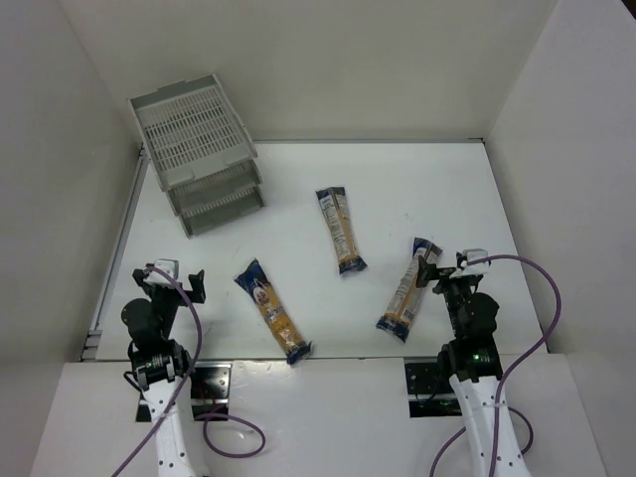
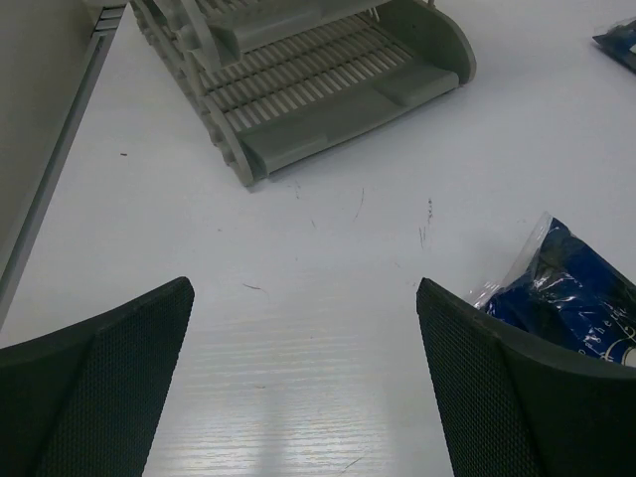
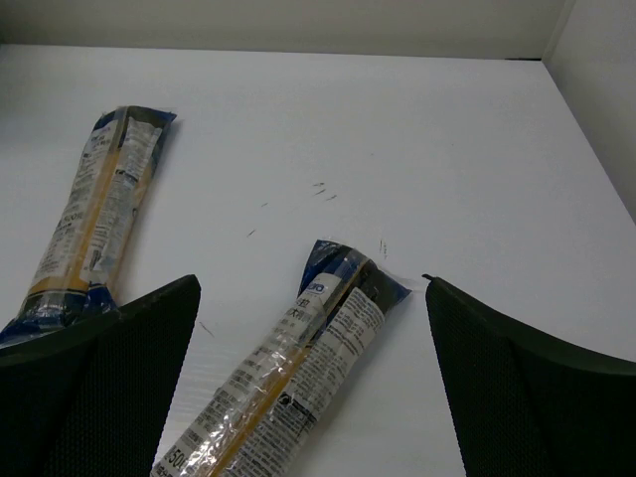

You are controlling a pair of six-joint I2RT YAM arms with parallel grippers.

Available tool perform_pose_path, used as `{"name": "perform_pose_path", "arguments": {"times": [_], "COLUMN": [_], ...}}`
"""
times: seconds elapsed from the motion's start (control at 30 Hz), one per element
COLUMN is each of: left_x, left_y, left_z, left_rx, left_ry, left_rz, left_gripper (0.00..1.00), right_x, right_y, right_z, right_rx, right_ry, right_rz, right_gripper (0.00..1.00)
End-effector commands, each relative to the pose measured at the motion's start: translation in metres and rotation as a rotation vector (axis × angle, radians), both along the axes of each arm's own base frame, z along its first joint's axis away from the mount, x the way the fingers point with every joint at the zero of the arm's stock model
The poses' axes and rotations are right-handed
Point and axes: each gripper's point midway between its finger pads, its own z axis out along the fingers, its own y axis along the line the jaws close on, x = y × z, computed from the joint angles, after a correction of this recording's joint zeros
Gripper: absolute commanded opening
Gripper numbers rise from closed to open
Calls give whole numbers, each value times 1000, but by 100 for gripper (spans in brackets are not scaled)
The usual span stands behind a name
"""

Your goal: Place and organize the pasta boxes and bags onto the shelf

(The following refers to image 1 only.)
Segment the blue yellow spaghetti bag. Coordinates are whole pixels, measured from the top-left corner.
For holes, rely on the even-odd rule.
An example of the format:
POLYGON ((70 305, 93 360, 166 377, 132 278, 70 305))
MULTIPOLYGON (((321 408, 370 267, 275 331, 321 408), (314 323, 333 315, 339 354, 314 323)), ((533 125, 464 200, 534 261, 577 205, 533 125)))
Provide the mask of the blue yellow spaghetti bag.
POLYGON ((285 354, 286 363, 295 366, 311 353, 306 341, 287 314, 259 261, 254 258, 235 278, 235 283, 250 297, 273 338, 285 354))

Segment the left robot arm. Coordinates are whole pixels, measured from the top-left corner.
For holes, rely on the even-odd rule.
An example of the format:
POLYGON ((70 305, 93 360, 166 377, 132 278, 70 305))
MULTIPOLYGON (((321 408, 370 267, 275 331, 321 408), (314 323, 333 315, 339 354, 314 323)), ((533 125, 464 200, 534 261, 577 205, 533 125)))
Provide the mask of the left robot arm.
POLYGON ((129 301, 121 311, 131 343, 128 358, 134 382, 150 412, 152 428, 113 472, 115 476, 154 441, 160 476, 208 476, 203 444, 192 412, 191 375, 202 348, 201 320, 195 320, 195 353, 170 337, 177 311, 206 300, 204 271, 188 276, 191 288, 178 281, 179 262, 157 259, 133 271, 135 283, 145 296, 129 301))

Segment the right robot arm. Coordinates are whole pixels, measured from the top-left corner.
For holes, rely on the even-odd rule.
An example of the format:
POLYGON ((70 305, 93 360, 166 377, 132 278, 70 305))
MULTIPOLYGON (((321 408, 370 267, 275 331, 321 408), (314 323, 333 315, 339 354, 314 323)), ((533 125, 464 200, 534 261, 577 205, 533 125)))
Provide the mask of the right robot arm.
POLYGON ((478 290, 483 277, 462 263, 440 268, 421 257, 416 286, 433 281, 444 298, 454 339, 438 355, 440 374, 453 389, 468 437, 475 476, 528 476, 505 392, 494 340, 499 304, 478 290))

